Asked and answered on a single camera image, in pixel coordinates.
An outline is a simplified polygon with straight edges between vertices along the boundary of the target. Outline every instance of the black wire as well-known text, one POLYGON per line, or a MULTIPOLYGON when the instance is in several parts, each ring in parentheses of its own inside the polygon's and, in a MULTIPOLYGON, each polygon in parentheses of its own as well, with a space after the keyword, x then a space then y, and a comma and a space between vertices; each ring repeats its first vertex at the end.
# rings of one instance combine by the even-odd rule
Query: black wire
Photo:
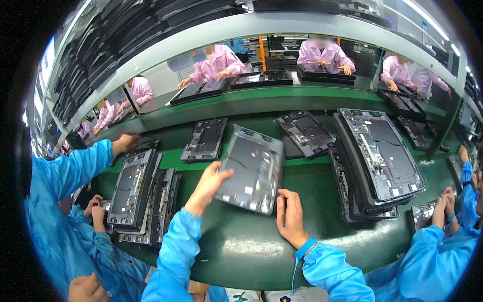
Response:
POLYGON ((388 142, 388 141, 377 141, 377 140, 374 140, 374 141, 377 142, 377 143, 388 143, 388 144, 391 144, 391 145, 397 146, 397 147, 401 147, 402 146, 401 144, 395 144, 395 143, 388 142))

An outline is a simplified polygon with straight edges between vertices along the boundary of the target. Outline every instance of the worker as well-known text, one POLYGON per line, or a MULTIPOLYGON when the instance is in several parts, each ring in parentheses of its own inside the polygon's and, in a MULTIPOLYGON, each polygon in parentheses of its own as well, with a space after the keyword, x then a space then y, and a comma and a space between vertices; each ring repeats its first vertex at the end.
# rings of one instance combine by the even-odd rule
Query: worker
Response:
MULTIPOLYGON (((431 226, 414 234, 404 257, 366 274, 366 283, 374 290, 377 301, 435 302, 448 298, 466 269, 481 232, 473 226, 460 226, 454 206, 455 195, 448 187, 437 199, 431 226), (443 231, 445 216, 449 236, 443 231)), ((483 214, 482 197, 478 198, 476 212, 483 214)))
POLYGON ((387 57, 383 62, 383 73, 381 80, 387 84, 389 90, 400 92, 396 84, 410 87, 414 91, 418 91, 418 85, 409 79, 409 68, 407 64, 410 62, 408 58, 402 55, 393 55, 387 57))
MULTIPOLYGON (((139 106, 154 98, 154 91, 149 85, 148 79, 143 76, 137 76, 130 79, 128 81, 128 87, 131 90, 132 96, 136 98, 136 103, 139 104, 139 106)), ((121 104, 121 107, 119 108, 119 111, 117 113, 119 114, 124 109, 129 108, 131 108, 130 112, 134 112, 131 103, 129 101, 126 101, 121 104)))
MULTIPOLYGON (((142 294, 143 302, 193 300, 188 293, 189 276, 199 253, 202 216, 212 195, 225 179, 233 175, 233 170, 218 173, 220 167, 221 162, 215 161, 205 169, 193 194, 173 217, 163 237, 157 270, 152 272, 142 294)), ((295 267, 298 260, 305 257, 303 272, 307 281, 326 288, 333 300, 374 301, 374 293, 365 285, 362 270, 347 264, 343 251, 330 244, 318 243, 304 231, 298 194, 286 189, 278 192, 277 227, 280 234, 297 249, 295 267)), ((208 294, 210 301, 228 301, 223 288, 210 287, 208 294)))
POLYGON ((355 72, 354 63, 332 38, 326 36, 313 36, 302 42, 297 64, 305 63, 322 65, 330 73, 339 73, 342 70, 345 75, 351 75, 355 72))
MULTIPOLYGON (((436 55, 436 52, 430 45, 426 45, 426 47, 433 53, 433 56, 436 55)), ((443 82, 439 77, 437 77, 434 73, 430 72, 424 67, 421 67, 419 65, 418 67, 416 67, 416 71, 412 75, 411 82, 418 86, 419 94, 423 98, 426 97, 429 87, 431 86, 431 82, 433 82, 438 85, 442 90, 446 91, 451 100, 451 89, 448 87, 448 85, 443 82)))
POLYGON ((246 52, 245 47, 243 47, 243 42, 245 40, 243 38, 235 38, 231 39, 230 41, 226 41, 223 45, 228 46, 231 51, 240 59, 240 61, 245 64, 248 63, 248 53, 246 52))
MULTIPOLYGON (((33 157, 31 160, 30 193, 23 201, 27 229, 46 275, 64 300, 74 278, 91 276, 92 273, 109 291, 112 301, 141 299, 145 287, 144 279, 141 280, 144 272, 133 273, 132 267, 124 265, 122 259, 117 259, 116 268, 106 260, 105 253, 99 255, 102 253, 99 245, 104 245, 104 251, 109 246, 105 243, 106 235, 100 234, 96 225, 97 230, 80 220, 82 215, 87 219, 89 211, 65 217, 58 204, 104 171, 116 156, 136 146, 138 140, 136 135, 121 135, 112 143, 102 140, 85 150, 73 150, 68 157, 60 156, 52 161, 33 157)), ((102 211, 94 208, 91 211, 100 221, 102 211)))
POLYGON ((233 77, 246 71, 245 65, 226 45, 210 45, 205 47, 206 60, 195 63, 195 72, 189 78, 178 84, 178 89, 189 83, 200 83, 204 79, 208 81, 220 81, 225 77, 233 77))
POLYGON ((107 99, 104 99, 104 105, 100 109, 99 117, 97 119, 97 124, 94 126, 94 130, 92 130, 92 134, 98 135, 102 128, 109 125, 119 112, 119 104, 116 103, 114 105, 109 105, 107 99))

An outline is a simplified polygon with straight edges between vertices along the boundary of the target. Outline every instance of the hand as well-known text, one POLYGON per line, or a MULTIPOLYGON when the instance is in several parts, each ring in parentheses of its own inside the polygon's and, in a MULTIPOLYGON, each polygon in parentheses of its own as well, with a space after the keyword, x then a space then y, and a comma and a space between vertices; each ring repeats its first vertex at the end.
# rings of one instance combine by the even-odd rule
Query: hand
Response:
POLYGON ((447 200, 446 208, 444 209, 444 212, 446 213, 446 217, 449 218, 455 212, 455 194, 453 192, 453 189, 451 189, 451 187, 447 187, 443 191, 443 195, 447 200))
POLYGON ((217 173, 220 167, 221 162, 214 161, 205 169, 195 191, 185 205, 185 210, 196 216, 203 216, 206 206, 211 202, 213 194, 220 188, 221 183, 233 176, 233 170, 217 173))
POLYGON ((320 60, 315 61, 314 63, 319 64, 319 65, 330 65, 330 62, 327 61, 326 59, 320 59, 320 60))
POLYGON ((96 274, 74 278, 69 285, 69 302, 109 302, 109 296, 96 274))
POLYGON ((446 208, 447 198, 445 195, 440 195, 437 201, 438 203, 434 206, 432 224, 442 230, 444 226, 444 209, 446 208))
POLYGON ((96 222, 103 222, 105 213, 106 210, 104 210, 104 208, 100 205, 92 207, 92 220, 96 222))
POLYGON ((121 153, 129 151, 138 145, 139 135, 137 134, 122 134, 121 137, 113 142, 112 150, 114 157, 121 153))
POLYGON ((462 145, 462 146, 459 148, 459 151, 458 151, 458 152, 459 152, 459 157, 461 158, 461 160, 462 160, 463 162, 467 162, 467 161, 469 161, 469 157, 468 157, 468 150, 466 150, 465 146, 463 146, 463 145, 462 145))
POLYGON ((345 75, 352 75, 350 65, 342 65, 342 66, 339 66, 338 68, 343 69, 345 75))
POLYGON ((223 71, 220 71, 216 75, 216 81, 218 82, 219 80, 223 79, 224 77, 228 76, 231 72, 228 69, 225 69, 223 71))
POLYGON ((92 216, 92 207, 95 205, 100 205, 99 201, 103 199, 101 195, 96 194, 94 197, 89 201, 87 208, 84 210, 84 216, 91 217, 92 216))
POLYGON ((193 78, 192 77, 189 77, 187 79, 182 80, 181 83, 178 84, 178 89, 181 89, 183 86, 188 85, 192 81, 193 81, 193 78))
POLYGON ((278 190, 277 197, 277 228, 280 235, 287 239, 297 250, 310 238, 303 230, 303 211, 298 193, 287 189, 278 190), (284 198, 287 198, 285 211, 284 198))
POLYGON ((394 81, 391 80, 389 81, 388 84, 389 84, 389 90, 401 93, 396 83, 394 83, 394 81))

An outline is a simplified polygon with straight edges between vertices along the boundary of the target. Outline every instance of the right hand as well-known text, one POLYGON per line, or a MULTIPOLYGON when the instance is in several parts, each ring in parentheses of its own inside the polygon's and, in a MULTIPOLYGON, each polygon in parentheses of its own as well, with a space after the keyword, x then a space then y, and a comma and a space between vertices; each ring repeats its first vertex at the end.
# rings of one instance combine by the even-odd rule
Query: right hand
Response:
POLYGON ((94 197, 89 201, 87 208, 84 210, 84 216, 92 216, 92 207, 96 205, 100 205, 99 201, 103 199, 101 195, 96 194, 94 197))
POLYGON ((455 212, 455 194, 451 187, 447 187, 446 189, 444 189, 443 195, 446 197, 446 200, 447 200, 446 208, 444 209, 444 212, 446 213, 446 217, 449 218, 455 212))
POLYGON ((469 161, 469 157, 468 157, 468 150, 466 150, 465 146, 461 146, 458 150, 459 152, 459 157, 461 158, 461 160, 463 162, 467 162, 469 161))
POLYGON ((446 209, 446 203, 448 202, 448 199, 445 195, 441 194, 438 196, 437 202, 438 203, 434 206, 431 224, 436 225, 442 230, 444 226, 444 210, 446 209))
POLYGON ((95 273, 72 279, 69 285, 69 302, 109 302, 110 298, 95 273))
POLYGON ((320 59, 315 61, 314 63, 319 65, 330 65, 329 61, 327 61, 326 59, 320 59))
POLYGON ((106 213, 106 210, 103 207, 100 205, 94 206, 92 208, 92 220, 98 222, 104 221, 104 213, 106 213))
POLYGON ((278 232, 298 250, 310 238, 303 229, 303 211, 300 197, 298 193, 287 189, 280 189, 278 193, 280 194, 277 197, 278 232), (284 198, 287 198, 287 210, 285 210, 284 198))
POLYGON ((396 85, 396 83, 394 83, 394 81, 389 81, 389 83, 388 83, 388 84, 389 84, 389 90, 391 90, 391 91, 395 91, 395 92, 399 92, 399 93, 400 93, 399 88, 398 88, 398 86, 396 85))
POLYGON ((187 79, 182 80, 181 83, 178 84, 178 89, 181 89, 183 86, 188 85, 192 81, 193 81, 193 78, 192 77, 189 77, 187 79))
POLYGON ((209 165, 199 179, 195 191, 191 194, 185 205, 185 210, 201 217, 204 209, 211 202, 213 194, 220 188, 223 181, 233 176, 233 170, 217 170, 221 167, 220 161, 214 161, 209 165))

